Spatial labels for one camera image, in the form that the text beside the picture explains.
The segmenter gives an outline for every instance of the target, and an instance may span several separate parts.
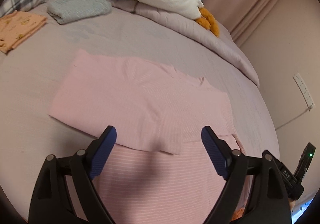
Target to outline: blue gripper pad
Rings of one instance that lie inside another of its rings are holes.
[[[231,155],[223,155],[223,151],[221,150],[221,148],[223,147],[221,146],[223,146],[224,143],[221,142],[221,140],[208,126],[202,128],[201,140],[205,149],[207,150],[207,153],[218,175],[222,176],[225,180],[227,180],[229,176],[228,165],[230,164],[228,163],[228,161],[230,160]]]
[[[98,140],[94,140],[87,148],[87,159],[89,161],[89,178],[93,180],[100,175],[104,165],[116,143],[117,132],[113,126],[108,126]]]

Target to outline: power outlet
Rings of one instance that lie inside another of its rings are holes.
[[[310,95],[310,92],[309,92],[307,86],[305,85],[305,83],[304,83],[302,77],[300,76],[300,74],[299,73],[295,74],[293,76],[293,78],[296,81],[296,83],[297,83],[297,85],[298,85],[298,87],[299,87],[299,89],[300,89],[300,91],[301,91],[306,103],[307,103],[309,111],[311,109],[315,108],[316,107],[315,103],[313,102],[313,99],[312,99],[312,97]]]

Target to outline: bed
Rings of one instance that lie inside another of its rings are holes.
[[[0,55],[0,183],[23,217],[28,217],[44,158],[69,156],[92,141],[91,136],[47,115],[78,49],[142,57],[172,64],[192,77],[204,76],[213,87],[228,93],[246,154],[259,157],[268,149],[279,158],[276,132],[257,85],[205,46],[118,8],[106,16],[63,26],[46,13],[46,4],[31,12],[47,16],[47,25],[7,56]],[[222,25],[220,30],[220,39],[239,52],[228,31]],[[145,35],[148,41],[139,40]]]

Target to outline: fitted sheet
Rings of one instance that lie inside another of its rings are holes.
[[[44,4],[32,12],[45,14],[45,10]],[[63,26],[47,17],[47,25],[0,60],[0,183],[23,217],[28,216],[45,157],[72,155],[92,141],[91,136],[47,115],[80,48],[91,54],[142,57],[172,64],[192,77],[204,76],[228,93],[234,126],[247,155],[261,156],[268,149],[279,157],[276,132],[257,86],[206,47],[116,8],[107,16]],[[230,38],[226,30],[221,32],[221,39]]]

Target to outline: folded orange clothing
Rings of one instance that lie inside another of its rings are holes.
[[[0,18],[0,51],[7,53],[38,31],[46,17],[29,12],[13,12]]]

